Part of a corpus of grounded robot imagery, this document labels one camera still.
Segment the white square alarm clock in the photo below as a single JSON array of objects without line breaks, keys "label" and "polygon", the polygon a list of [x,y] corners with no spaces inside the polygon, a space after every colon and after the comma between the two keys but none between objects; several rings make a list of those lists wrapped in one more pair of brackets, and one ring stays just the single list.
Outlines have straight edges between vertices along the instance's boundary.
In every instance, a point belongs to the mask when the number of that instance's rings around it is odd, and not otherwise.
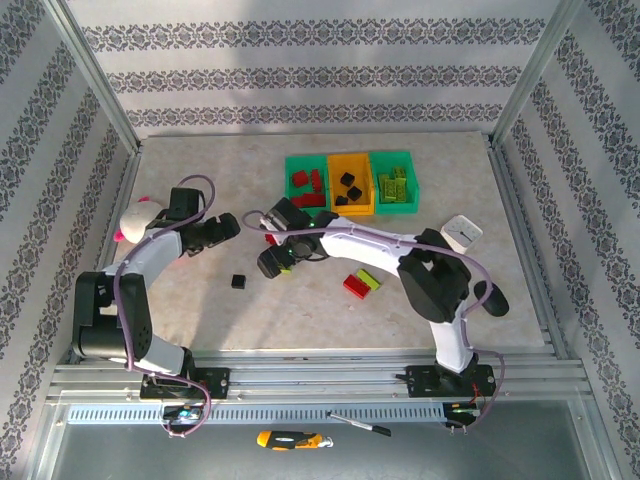
[{"label": "white square alarm clock", "polygon": [[440,229],[440,233],[450,247],[464,254],[482,236],[483,230],[464,215],[455,215]]}]

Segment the aluminium frame post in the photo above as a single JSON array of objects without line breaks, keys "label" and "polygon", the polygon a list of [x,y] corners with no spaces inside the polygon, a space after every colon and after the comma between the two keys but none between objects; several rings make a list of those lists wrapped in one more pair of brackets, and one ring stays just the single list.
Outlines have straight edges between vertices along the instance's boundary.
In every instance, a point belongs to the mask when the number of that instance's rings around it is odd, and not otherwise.
[{"label": "aluminium frame post", "polygon": [[108,119],[114,126],[129,153],[137,153],[141,141],[135,133],[125,110],[101,68],[89,42],[65,0],[40,0],[67,45],[83,77],[92,89]]},{"label": "aluminium frame post", "polygon": [[516,121],[521,110],[533,91],[539,78],[543,74],[548,62],[571,25],[578,10],[583,5],[583,0],[559,0],[558,4],[546,25],[531,57],[516,83],[514,91],[510,95],[498,121],[489,135],[490,144],[496,148],[502,144],[508,135],[511,126]]}]

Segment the green plastic storage bin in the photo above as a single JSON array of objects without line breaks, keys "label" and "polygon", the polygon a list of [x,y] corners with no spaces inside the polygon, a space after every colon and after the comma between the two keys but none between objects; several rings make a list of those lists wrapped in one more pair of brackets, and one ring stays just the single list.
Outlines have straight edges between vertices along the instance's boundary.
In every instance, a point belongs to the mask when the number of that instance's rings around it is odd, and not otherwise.
[{"label": "green plastic storage bin", "polygon": [[[420,185],[408,151],[372,151],[369,160],[375,185],[375,211],[379,215],[415,214],[420,204]],[[398,171],[404,173],[404,193],[400,199],[386,198],[385,180],[396,184]]]},{"label": "green plastic storage bin", "polygon": [[[329,176],[326,155],[306,155],[306,156],[289,156],[285,159],[285,196],[291,200],[294,196],[300,196],[304,193],[315,193],[312,188],[311,171],[318,169],[321,173],[321,181],[324,184],[324,191],[320,194],[326,196],[326,206],[324,208],[304,208],[302,211],[311,216],[315,216],[321,210],[330,209],[329,200]],[[291,176],[294,172],[304,170],[309,176],[309,183],[301,188],[295,188],[291,182]]]}]

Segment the long aluminium mounting rail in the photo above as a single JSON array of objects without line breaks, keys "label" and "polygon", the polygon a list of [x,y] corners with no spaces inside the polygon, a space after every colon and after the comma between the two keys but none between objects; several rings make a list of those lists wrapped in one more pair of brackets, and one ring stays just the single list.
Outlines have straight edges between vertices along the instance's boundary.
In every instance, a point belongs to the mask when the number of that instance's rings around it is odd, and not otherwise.
[{"label": "long aluminium mounting rail", "polygon": [[[428,350],[338,349],[221,351],[200,356],[201,367],[230,371],[231,403],[386,402],[407,398],[400,382],[409,365],[434,361]],[[565,400],[593,394],[579,360],[559,359],[549,347],[505,355],[499,397]],[[140,375],[102,360],[55,367],[49,402],[124,403],[139,399]]]}]

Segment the small electronics board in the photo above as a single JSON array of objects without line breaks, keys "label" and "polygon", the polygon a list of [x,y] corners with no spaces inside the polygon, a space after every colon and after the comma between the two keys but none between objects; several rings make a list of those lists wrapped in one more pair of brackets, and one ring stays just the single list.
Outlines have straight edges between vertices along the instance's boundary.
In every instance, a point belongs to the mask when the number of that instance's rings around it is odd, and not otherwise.
[{"label": "small electronics board", "polygon": [[198,405],[169,405],[162,412],[162,421],[170,426],[191,426],[200,421],[203,408]]},{"label": "small electronics board", "polygon": [[472,425],[482,414],[476,402],[444,403],[445,426],[464,429]]}]

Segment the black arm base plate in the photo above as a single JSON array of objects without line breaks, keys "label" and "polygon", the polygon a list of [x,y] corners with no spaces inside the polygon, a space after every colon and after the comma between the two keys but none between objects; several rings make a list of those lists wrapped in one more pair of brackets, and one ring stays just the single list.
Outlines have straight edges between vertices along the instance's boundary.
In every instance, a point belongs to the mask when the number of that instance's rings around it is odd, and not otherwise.
[{"label": "black arm base plate", "polygon": [[[228,368],[194,368],[187,378],[205,387],[214,400],[227,398],[230,383]],[[194,386],[186,385],[174,379],[153,379],[143,376],[140,388],[141,400],[203,400],[204,394]]]},{"label": "black arm base plate", "polygon": [[396,378],[405,381],[410,398],[492,396],[498,379],[489,365],[477,365],[462,374],[437,365],[412,365]]}]

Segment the yellow plastic storage bin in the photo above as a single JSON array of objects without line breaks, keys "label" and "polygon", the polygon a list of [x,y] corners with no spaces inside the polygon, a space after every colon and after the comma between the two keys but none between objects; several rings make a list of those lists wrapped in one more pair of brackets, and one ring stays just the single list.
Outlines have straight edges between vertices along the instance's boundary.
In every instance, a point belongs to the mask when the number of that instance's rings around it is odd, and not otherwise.
[{"label": "yellow plastic storage bin", "polygon": [[[327,164],[331,210],[341,216],[373,215],[376,194],[369,155],[366,152],[332,154],[327,157]],[[355,177],[350,187],[342,185],[340,182],[345,172]],[[349,200],[347,205],[336,206],[336,198],[338,196],[347,197],[347,191],[353,186],[362,191],[362,197],[356,202]]]}]

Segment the aluminium side rail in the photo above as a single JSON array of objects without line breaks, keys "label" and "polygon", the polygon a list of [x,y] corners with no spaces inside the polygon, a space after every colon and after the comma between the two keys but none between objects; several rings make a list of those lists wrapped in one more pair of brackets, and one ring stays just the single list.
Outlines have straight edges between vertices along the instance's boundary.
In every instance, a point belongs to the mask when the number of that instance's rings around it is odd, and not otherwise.
[{"label": "aluminium side rail", "polygon": [[62,363],[75,363],[77,359],[72,348],[72,340],[78,277],[84,272],[99,270],[114,257],[112,250],[115,242],[112,240],[112,235],[115,232],[120,211],[130,196],[130,184],[135,177],[134,170],[137,168],[141,153],[142,149],[139,149],[137,153],[131,154],[121,170],[109,174],[99,197],[99,203],[92,217],[93,222],[87,231],[86,242],[69,291],[67,305],[69,350],[63,355]]},{"label": "aluminium side rail", "polygon": [[501,152],[492,146],[488,147],[487,153],[540,327],[549,334],[555,357],[560,360],[572,359],[572,352],[565,345],[553,302],[537,262],[534,243],[527,230],[525,214],[518,202],[504,158]]}]

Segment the black marker pen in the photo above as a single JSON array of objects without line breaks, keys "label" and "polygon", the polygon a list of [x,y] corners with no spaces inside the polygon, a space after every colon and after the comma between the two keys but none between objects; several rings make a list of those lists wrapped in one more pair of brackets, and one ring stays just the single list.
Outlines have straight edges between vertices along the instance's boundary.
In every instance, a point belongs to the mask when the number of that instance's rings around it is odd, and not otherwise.
[{"label": "black marker pen", "polygon": [[382,427],[379,425],[372,425],[372,424],[368,424],[368,423],[364,423],[362,421],[359,420],[355,420],[355,419],[351,419],[348,417],[345,417],[343,415],[339,415],[333,411],[327,411],[326,412],[326,416],[330,419],[333,419],[335,421],[341,422],[341,423],[345,423],[348,424],[350,426],[353,426],[355,428],[359,428],[359,429],[363,429],[372,433],[376,433],[376,434],[380,434],[386,437],[391,437],[392,433],[391,430],[386,428],[386,427]]}]

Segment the orange utility knife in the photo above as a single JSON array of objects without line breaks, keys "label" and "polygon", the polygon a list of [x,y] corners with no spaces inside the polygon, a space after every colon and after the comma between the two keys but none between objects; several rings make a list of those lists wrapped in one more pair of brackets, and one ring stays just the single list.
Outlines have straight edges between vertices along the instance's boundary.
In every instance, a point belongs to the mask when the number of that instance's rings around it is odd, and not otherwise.
[{"label": "orange utility knife", "polygon": [[333,440],[319,433],[269,430],[262,431],[256,438],[258,446],[274,451],[332,448]]}]

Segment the white pink green plush toy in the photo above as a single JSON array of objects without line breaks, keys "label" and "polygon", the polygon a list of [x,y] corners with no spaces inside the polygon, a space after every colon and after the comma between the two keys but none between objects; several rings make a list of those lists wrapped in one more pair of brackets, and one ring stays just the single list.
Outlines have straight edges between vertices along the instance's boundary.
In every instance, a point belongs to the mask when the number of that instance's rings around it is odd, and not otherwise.
[{"label": "white pink green plush toy", "polygon": [[116,237],[130,244],[119,260],[149,263],[154,260],[168,265],[187,254],[198,255],[204,246],[198,241],[198,225],[194,216],[171,220],[161,205],[152,200],[132,203],[119,220]]}]

